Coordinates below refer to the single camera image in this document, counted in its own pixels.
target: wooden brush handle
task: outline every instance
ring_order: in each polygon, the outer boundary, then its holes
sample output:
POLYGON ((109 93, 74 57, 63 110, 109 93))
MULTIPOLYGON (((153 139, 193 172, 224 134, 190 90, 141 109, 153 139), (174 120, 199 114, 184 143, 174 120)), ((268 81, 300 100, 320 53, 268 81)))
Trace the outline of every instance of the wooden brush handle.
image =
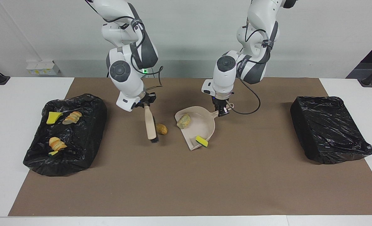
POLYGON ((144 106, 144 114, 148 140, 154 140, 155 138, 157 138, 157 132, 155 130, 154 117, 149 106, 144 106))

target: dustpan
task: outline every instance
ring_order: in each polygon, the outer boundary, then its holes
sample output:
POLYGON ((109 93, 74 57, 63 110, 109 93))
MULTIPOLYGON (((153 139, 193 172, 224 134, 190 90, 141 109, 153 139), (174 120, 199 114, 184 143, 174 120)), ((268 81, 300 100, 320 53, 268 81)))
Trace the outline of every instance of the dustpan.
POLYGON ((189 149, 192 151, 202 146, 196 141, 196 136, 201 136, 207 141, 212 137, 215 131, 214 119, 218 117, 218 111, 209 112, 207 109, 199 106, 188 107, 175 114, 176 122, 186 113, 189 114, 191 122, 187 128, 181 131, 189 149))

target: brown mat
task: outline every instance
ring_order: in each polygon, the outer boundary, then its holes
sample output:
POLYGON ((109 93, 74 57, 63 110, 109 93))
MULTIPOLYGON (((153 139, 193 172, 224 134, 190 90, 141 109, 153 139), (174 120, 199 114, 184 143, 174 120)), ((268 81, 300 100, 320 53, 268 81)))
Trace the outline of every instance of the brown mat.
MULTIPOLYGON (((119 109, 119 91, 109 79, 76 78, 67 97, 92 93, 108 107, 95 162, 68 177, 29 172, 9 216, 372 215, 372 172, 365 160, 317 165, 298 142, 289 109, 296 96, 327 95, 318 79, 265 78, 252 86, 262 109, 217 118, 209 147, 193 152, 174 114, 193 105, 213 110, 200 92, 203 80, 162 82, 151 110, 169 133, 151 144, 143 109, 119 109)), ((239 111, 256 106, 239 81, 235 92, 231 102, 239 111)))

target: sponge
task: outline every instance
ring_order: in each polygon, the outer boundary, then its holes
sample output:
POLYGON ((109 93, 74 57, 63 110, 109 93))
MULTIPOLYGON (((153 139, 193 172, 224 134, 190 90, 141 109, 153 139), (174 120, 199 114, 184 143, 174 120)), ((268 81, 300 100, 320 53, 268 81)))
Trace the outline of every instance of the sponge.
POLYGON ((52 124, 55 124, 55 122, 59 119, 59 117, 61 117, 63 115, 63 113, 61 112, 52 112, 50 111, 49 112, 49 117, 48 117, 48 120, 46 122, 46 124, 48 125, 52 125, 52 124))
POLYGON ((208 147, 208 141, 200 136, 196 136, 197 143, 201 144, 203 147, 208 147))

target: black plastic bag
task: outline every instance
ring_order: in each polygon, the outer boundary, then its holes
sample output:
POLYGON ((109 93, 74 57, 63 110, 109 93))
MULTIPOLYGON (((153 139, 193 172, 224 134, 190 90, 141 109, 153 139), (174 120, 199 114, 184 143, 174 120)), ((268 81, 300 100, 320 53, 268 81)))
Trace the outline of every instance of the black plastic bag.
POLYGON ((101 144, 106 114, 103 100, 91 94, 48 102, 24 165, 46 176, 67 176, 88 169, 101 144), (46 124, 50 111, 63 113, 54 125, 46 124), (83 116, 77 123, 63 125, 62 121, 73 111, 83 116), (58 137, 67 145, 54 156, 48 155, 53 151, 49 146, 51 137, 58 137))
POLYGON ((290 109, 305 155, 318 163, 336 164, 372 154, 339 97, 299 96, 290 109))

